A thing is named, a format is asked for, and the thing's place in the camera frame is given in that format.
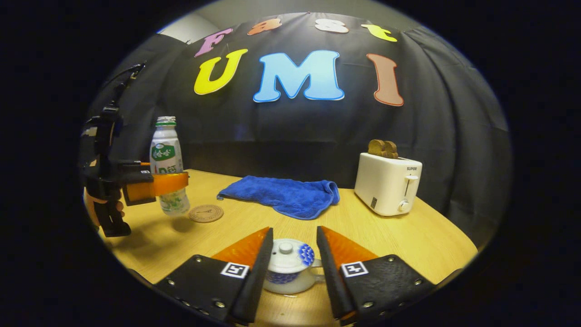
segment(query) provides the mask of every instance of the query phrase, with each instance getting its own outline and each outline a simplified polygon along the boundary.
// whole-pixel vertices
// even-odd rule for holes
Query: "blue cloth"
[[[218,193],[224,197],[256,201],[272,206],[283,215],[309,221],[331,204],[339,203],[335,182],[298,182],[292,179],[246,176]]]

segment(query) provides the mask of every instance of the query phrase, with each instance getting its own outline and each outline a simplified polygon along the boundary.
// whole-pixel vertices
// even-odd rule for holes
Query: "green label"
[[[175,167],[175,165],[173,166],[167,166],[167,167],[160,167],[157,169],[159,171],[160,174],[172,174],[172,173],[177,173],[178,170]]]
[[[151,157],[155,161],[171,159],[175,157],[175,148],[173,145],[165,145],[163,143],[156,144],[151,148]]]

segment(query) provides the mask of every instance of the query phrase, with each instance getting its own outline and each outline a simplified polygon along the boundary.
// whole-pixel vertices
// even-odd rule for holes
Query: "pink letter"
[[[220,43],[220,41],[222,41],[222,39],[224,38],[224,35],[232,32],[232,31],[233,31],[233,29],[227,29],[227,30],[223,30],[222,32],[218,32],[218,33],[212,34],[210,36],[207,36],[206,41],[204,41],[204,44],[200,48],[200,51],[198,51],[198,53],[194,56],[194,58],[199,56],[199,55],[203,55],[203,54],[209,52],[210,50],[212,50],[213,49],[212,44]]]

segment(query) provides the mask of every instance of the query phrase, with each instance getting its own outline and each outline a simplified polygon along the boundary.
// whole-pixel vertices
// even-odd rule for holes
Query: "bottle label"
[[[189,201],[184,189],[163,194],[159,197],[159,200],[162,210],[166,213],[176,212],[183,214],[189,210]]]
[[[173,145],[158,143],[151,148],[151,157],[155,161],[168,160],[175,157],[175,148]]]

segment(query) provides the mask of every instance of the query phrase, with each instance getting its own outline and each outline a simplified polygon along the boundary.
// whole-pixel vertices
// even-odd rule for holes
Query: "orange letter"
[[[402,106],[403,98],[397,91],[395,61],[375,54],[367,54],[367,58],[373,62],[377,72],[375,99],[386,105]]]
[[[281,25],[282,25],[281,20],[278,18],[265,20],[262,23],[258,23],[256,25],[254,25],[252,27],[252,29],[250,30],[250,32],[248,32],[248,35],[255,35],[255,34],[258,34],[262,31],[273,30]]]

